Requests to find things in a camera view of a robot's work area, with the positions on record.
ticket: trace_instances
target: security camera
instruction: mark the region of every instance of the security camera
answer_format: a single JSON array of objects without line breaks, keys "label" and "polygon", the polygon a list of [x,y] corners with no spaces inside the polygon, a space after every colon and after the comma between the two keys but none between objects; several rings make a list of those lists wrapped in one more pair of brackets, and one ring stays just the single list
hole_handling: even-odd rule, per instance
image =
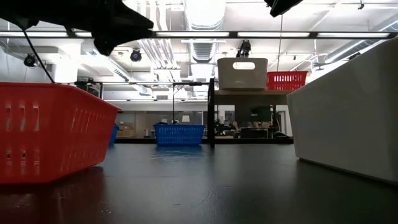
[{"label": "security camera", "polygon": [[34,54],[28,54],[24,60],[24,65],[33,68],[38,65],[36,56]]},{"label": "security camera", "polygon": [[139,62],[139,61],[141,61],[142,56],[141,56],[140,50],[139,50],[139,49],[133,49],[133,50],[132,50],[132,53],[131,53],[131,55],[130,55],[130,59],[131,59],[133,62]]}]

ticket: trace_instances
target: blue basket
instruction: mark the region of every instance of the blue basket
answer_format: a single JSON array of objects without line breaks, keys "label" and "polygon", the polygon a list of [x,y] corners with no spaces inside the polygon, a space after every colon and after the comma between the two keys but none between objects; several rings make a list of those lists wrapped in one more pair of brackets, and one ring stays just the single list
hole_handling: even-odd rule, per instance
[{"label": "blue basket", "polygon": [[204,125],[156,124],[155,134],[158,146],[199,145],[203,138]]},{"label": "blue basket", "polygon": [[111,140],[109,142],[110,146],[113,146],[113,144],[116,140],[116,135],[118,134],[118,131],[119,131],[119,126],[117,126],[117,125],[113,126],[112,136],[111,136]]}]

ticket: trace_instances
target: black cable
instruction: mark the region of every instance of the black cable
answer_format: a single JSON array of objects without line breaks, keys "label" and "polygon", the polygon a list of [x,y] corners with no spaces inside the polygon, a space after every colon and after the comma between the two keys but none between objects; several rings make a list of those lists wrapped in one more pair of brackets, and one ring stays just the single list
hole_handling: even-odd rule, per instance
[{"label": "black cable", "polygon": [[26,31],[25,31],[25,30],[22,30],[22,31],[23,31],[23,33],[24,33],[24,35],[25,35],[25,37],[26,37],[27,42],[29,43],[29,46],[30,46],[31,49],[33,50],[33,53],[35,54],[37,60],[39,61],[40,65],[42,66],[42,68],[43,68],[45,74],[46,74],[47,77],[51,80],[52,83],[55,83],[55,82],[54,82],[54,79],[52,79],[51,75],[49,74],[49,71],[47,71],[47,69],[44,67],[43,62],[42,62],[42,60],[40,59],[39,55],[37,54],[36,49],[35,49],[35,47],[33,46],[32,42],[30,41],[30,38],[29,38],[29,36],[27,35]]}]

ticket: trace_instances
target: white storage box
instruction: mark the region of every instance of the white storage box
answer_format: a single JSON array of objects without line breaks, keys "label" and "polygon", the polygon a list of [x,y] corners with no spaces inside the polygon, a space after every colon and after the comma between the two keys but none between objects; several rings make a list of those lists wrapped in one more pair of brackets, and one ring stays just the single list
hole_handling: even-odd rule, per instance
[{"label": "white storage box", "polygon": [[398,39],[287,96],[297,157],[398,183]]},{"label": "white storage box", "polygon": [[220,90],[265,90],[265,58],[221,58],[217,61]]}]

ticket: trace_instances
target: basket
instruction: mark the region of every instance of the basket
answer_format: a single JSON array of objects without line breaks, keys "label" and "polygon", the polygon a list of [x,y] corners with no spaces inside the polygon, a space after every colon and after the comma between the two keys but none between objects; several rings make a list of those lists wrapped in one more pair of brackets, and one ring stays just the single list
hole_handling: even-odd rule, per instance
[{"label": "basket", "polygon": [[0,183],[44,183],[104,160],[117,107],[73,86],[0,83]]},{"label": "basket", "polygon": [[115,142],[115,140],[116,140],[116,136],[118,135],[118,131],[119,131],[119,126],[117,126],[117,125],[113,126],[113,129],[112,129],[112,136],[111,136],[111,140],[110,140],[110,142],[109,142],[109,145],[110,145],[110,146],[113,146],[113,145],[114,145],[114,142]]},{"label": "basket", "polygon": [[268,90],[297,90],[304,86],[308,72],[269,72]]},{"label": "basket", "polygon": [[158,146],[194,146],[201,144],[204,125],[155,125]]}]

